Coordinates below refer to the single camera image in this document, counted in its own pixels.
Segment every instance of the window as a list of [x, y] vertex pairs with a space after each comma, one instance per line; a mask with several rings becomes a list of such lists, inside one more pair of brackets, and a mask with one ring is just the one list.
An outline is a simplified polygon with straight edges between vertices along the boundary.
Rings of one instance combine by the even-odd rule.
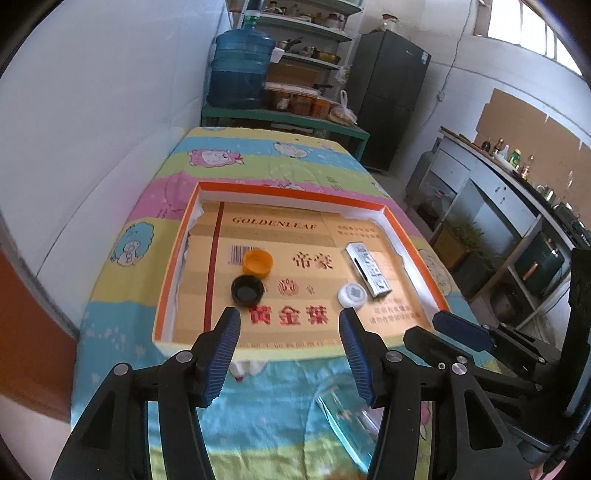
[[581, 75], [554, 31], [522, 0], [485, 0], [477, 5], [474, 35], [519, 45]]

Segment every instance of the potted plant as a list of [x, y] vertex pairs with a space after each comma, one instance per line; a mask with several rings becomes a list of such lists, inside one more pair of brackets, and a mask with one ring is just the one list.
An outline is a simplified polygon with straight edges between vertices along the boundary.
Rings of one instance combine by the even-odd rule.
[[446, 220], [433, 246], [465, 297], [476, 294], [495, 271], [482, 236], [474, 222]]

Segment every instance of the black bottle cap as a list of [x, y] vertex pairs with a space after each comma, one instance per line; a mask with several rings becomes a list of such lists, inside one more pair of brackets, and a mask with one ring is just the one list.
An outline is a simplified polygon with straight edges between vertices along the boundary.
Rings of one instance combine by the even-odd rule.
[[232, 282], [232, 300], [239, 307], [254, 307], [265, 293], [262, 281], [253, 275], [240, 275]]

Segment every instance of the cardboard sheet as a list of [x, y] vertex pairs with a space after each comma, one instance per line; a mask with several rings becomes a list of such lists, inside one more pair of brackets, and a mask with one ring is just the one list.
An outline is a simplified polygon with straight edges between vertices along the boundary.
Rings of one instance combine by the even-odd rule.
[[[242, 256], [262, 248], [274, 259], [257, 307], [242, 308], [237, 349], [293, 350], [340, 345], [337, 292], [345, 283], [363, 285], [343, 250], [362, 241], [371, 251], [392, 293], [358, 310], [366, 329], [389, 343], [410, 327], [429, 328], [401, 258], [370, 220], [345, 219], [284, 207], [204, 202], [204, 213], [189, 230], [186, 262], [177, 293], [173, 341], [191, 344], [213, 328], [233, 305], [230, 285], [242, 272]], [[208, 292], [207, 279], [214, 275]], [[314, 356], [313, 352], [297, 355]]]
[[[476, 130], [476, 145], [490, 137], [494, 146], [502, 137], [509, 144], [509, 153], [515, 148], [521, 150], [523, 162], [533, 155], [529, 182], [533, 186], [549, 185], [562, 201], [574, 207], [587, 227], [591, 225], [587, 174], [591, 158], [585, 152], [588, 148], [580, 145], [572, 132], [529, 103], [498, 89], [493, 90]], [[571, 171], [574, 180], [569, 185]]]

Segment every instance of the barcode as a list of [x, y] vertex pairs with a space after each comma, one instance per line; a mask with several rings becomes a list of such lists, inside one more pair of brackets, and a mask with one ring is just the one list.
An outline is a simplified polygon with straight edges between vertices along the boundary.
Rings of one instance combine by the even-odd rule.
[[242, 265], [242, 257], [246, 254], [246, 252], [253, 250], [257, 247], [247, 247], [245, 245], [232, 245], [230, 247], [230, 258], [228, 259], [228, 263], [230, 265]]

